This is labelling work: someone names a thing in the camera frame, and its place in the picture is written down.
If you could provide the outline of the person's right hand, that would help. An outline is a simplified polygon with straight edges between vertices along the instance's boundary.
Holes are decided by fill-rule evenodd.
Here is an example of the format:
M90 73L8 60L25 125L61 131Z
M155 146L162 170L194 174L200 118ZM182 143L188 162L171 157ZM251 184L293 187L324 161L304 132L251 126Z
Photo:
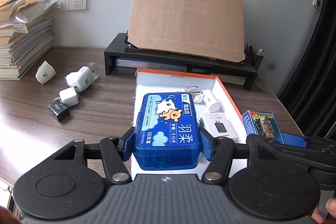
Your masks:
M315 207L311 218L315 221L315 223L335 223L335 214L336 214L336 199L330 198L327 200L325 204L325 209L322 210L322 213L330 216L329 219L324 217L323 214L319 211L319 205Z

